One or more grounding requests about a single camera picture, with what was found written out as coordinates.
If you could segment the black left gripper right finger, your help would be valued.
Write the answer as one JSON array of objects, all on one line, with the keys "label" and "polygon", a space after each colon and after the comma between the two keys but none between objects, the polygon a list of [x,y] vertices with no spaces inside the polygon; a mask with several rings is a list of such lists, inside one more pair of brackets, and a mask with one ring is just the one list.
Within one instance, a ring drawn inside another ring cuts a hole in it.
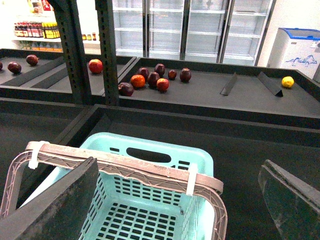
[{"label": "black left gripper right finger", "polygon": [[271,160],[260,168],[258,183],[283,240],[320,238],[320,191]]}]

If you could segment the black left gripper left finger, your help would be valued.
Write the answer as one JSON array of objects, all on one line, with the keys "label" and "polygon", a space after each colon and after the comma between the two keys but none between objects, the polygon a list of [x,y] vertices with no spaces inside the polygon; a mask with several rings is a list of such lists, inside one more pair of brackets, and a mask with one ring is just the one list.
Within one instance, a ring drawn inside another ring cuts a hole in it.
[{"label": "black left gripper left finger", "polygon": [[2,240],[77,240],[98,179],[93,157],[0,221]]}]

